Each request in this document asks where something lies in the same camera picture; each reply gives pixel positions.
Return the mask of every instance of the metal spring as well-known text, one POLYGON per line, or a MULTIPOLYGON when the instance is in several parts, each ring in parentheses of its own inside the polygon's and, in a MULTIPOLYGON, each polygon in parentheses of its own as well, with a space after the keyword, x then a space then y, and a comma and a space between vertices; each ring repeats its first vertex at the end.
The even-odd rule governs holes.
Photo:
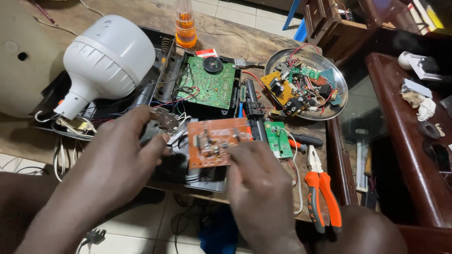
POLYGON ((162 40, 162 54, 164 56, 167 56, 170 52, 171 45, 173 44, 173 41, 168 38, 163 38, 162 40))

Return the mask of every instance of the black pulley wheel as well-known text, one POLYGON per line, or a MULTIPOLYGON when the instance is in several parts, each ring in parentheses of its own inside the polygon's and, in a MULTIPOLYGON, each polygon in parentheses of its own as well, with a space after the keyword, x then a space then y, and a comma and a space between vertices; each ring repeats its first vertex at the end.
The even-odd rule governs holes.
POLYGON ((223 62, 218 57, 210 56, 204 59, 204 69, 211 74, 219 73, 223 70, 223 62))

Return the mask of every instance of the green circuit board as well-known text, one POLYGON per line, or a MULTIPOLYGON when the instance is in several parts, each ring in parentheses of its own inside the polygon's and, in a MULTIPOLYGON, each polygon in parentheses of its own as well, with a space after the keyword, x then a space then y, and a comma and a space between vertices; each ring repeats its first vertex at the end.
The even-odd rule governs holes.
MULTIPOLYGON (((199 87, 199 93, 187 100, 192 103, 229 109, 235 78, 233 64, 223 63, 221 72, 210 74, 203 67, 204 58, 202 57, 190 56, 186 63, 190 65, 190 70, 182 76, 179 86, 199 87)), ((182 91, 178 93, 182 98, 187 95, 182 91)))
POLYGON ((265 122, 268 143, 276 158, 293 157, 287 133, 282 130, 283 128, 283 122, 265 122))

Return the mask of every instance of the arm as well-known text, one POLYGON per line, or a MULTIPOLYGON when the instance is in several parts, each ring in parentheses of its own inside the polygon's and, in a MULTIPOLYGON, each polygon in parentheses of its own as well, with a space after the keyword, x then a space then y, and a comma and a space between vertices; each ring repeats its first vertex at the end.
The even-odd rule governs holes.
POLYGON ((169 153, 162 135, 140 147, 141 129, 157 117, 153 111, 142 105, 101 126, 36 215, 16 254, 74 253, 103 216, 140 192, 161 155, 169 153))
POLYGON ((268 145, 247 141, 228 152, 232 213, 253 252, 306 253, 295 232, 292 179, 268 145))

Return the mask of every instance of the blue wire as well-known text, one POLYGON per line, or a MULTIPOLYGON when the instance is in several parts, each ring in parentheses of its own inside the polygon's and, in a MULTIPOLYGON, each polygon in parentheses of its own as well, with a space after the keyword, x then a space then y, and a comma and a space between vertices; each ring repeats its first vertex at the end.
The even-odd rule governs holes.
POLYGON ((243 117, 243 102, 240 103, 240 107, 239 107, 239 118, 243 117))

